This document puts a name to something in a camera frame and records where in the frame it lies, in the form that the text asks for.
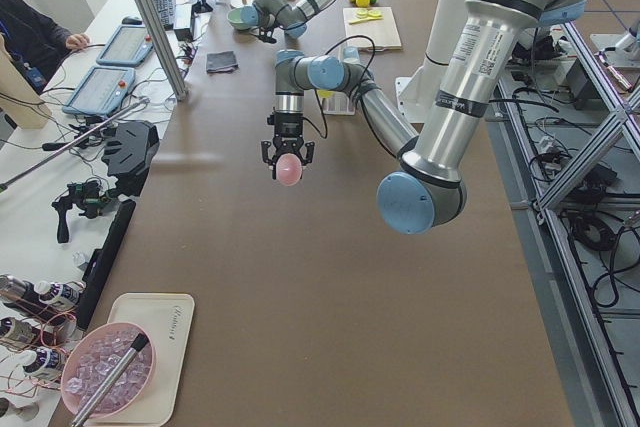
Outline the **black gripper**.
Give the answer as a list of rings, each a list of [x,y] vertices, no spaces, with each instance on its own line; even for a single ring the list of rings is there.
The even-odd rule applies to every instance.
[[[278,25],[272,21],[261,22],[258,25],[258,38],[262,42],[266,42],[266,38],[267,38],[268,43],[275,44],[276,39],[274,37],[274,31],[277,27]]]
[[[260,142],[262,161],[267,165],[273,180],[276,179],[277,161],[269,154],[273,145],[276,155],[291,153],[298,155],[301,165],[306,167],[313,162],[315,142],[303,139],[303,114],[274,111],[267,118],[267,124],[274,128],[272,143],[269,140]]]

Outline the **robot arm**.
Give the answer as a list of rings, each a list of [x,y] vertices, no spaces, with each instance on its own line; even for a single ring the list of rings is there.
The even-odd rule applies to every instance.
[[[282,29],[292,38],[299,38],[307,29],[307,23],[335,0],[299,0],[291,4],[288,0],[254,0],[241,8],[241,20],[250,27],[259,29],[259,38],[272,43],[275,29]]]
[[[360,105],[370,129],[399,168],[377,190],[386,224],[420,234],[459,215],[466,188],[459,170],[498,78],[521,33],[577,19],[586,0],[439,0],[432,41],[445,46],[439,72],[420,69],[419,99],[426,108],[415,129],[376,84],[355,54],[307,57],[282,50],[275,61],[276,103],[268,122],[273,137],[261,144],[264,163],[284,185],[296,183],[313,158],[303,138],[308,90],[341,92]]]

